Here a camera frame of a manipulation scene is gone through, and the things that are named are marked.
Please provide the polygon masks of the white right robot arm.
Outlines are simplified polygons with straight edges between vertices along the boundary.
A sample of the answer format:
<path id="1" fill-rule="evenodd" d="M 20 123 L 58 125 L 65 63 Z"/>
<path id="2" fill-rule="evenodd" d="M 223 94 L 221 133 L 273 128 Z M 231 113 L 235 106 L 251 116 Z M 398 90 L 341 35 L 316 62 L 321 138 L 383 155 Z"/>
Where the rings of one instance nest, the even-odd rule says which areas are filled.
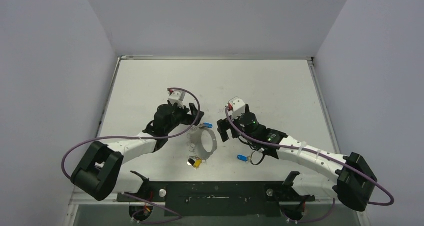
<path id="1" fill-rule="evenodd" d="M 282 193 L 290 201 L 311 195 L 336 198 L 348 208 L 363 212 L 371 204 L 378 181 L 366 159 L 359 153 L 332 153 L 299 141 L 291 135 L 261 124 L 254 113 L 237 119 L 231 116 L 217 121 L 217 130 L 225 142 L 243 138 L 245 143 L 263 156 L 294 162 L 316 172 L 302 171 L 284 184 Z"/>

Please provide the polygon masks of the black key tag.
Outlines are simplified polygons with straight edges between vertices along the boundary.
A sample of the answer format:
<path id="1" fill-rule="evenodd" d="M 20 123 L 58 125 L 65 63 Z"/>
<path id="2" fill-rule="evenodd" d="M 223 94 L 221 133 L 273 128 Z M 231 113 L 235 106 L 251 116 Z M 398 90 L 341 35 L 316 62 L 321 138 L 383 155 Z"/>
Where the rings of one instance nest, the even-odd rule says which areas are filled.
<path id="1" fill-rule="evenodd" d="M 196 163 L 196 160 L 195 159 L 193 159 L 193 158 L 188 158 L 188 160 L 187 160 L 187 164 L 188 165 L 191 165 L 191 166 L 194 166 L 194 164 Z"/>

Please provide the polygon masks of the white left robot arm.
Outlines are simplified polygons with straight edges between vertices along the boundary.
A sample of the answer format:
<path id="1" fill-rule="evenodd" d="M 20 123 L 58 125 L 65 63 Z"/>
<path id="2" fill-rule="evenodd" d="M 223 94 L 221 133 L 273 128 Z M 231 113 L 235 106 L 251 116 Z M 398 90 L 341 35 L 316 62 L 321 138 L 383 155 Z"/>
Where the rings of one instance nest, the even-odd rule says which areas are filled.
<path id="1" fill-rule="evenodd" d="M 170 101 L 162 104 L 137 136 L 115 136 L 116 141 L 107 144 L 103 143 L 106 137 L 87 140 L 89 147 L 68 178 L 98 201 L 117 192 L 129 192 L 136 201 L 144 201 L 149 196 L 149 187 L 140 176 L 122 171 L 122 166 L 141 155 L 158 151 L 172 137 L 176 127 L 186 125 L 184 131 L 176 134 L 183 135 L 198 125 L 204 114 L 198 102 L 183 107 Z"/>

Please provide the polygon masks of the yellow key tag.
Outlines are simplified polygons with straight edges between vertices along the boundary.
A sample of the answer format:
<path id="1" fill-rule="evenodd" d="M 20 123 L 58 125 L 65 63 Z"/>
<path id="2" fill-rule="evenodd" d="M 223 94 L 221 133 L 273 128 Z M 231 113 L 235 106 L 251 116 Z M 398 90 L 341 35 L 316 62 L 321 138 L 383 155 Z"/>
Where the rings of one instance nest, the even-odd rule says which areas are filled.
<path id="1" fill-rule="evenodd" d="M 194 164 L 193 164 L 193 167 L 194 167 L 195 169 L 198 169 L 198 168 L 199 168 L 199 166 L 201 165 L 201 163 L 202 163 L 202 160 L 196 160 L 196 161 L 194 162 Z"/>

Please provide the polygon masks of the perforated metal key plate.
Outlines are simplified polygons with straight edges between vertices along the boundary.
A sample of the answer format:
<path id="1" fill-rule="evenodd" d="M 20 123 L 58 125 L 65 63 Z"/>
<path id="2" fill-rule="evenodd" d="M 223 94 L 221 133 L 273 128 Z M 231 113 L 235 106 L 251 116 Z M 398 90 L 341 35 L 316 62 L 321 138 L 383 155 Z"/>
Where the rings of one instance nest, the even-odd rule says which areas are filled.
<path id="1" fill-rule="evenodd" d="M 207 160 L 218 149 L 215 132 L 207 127 L 192 127 L 186 134 L 188 148 L 194 156 Z"/>

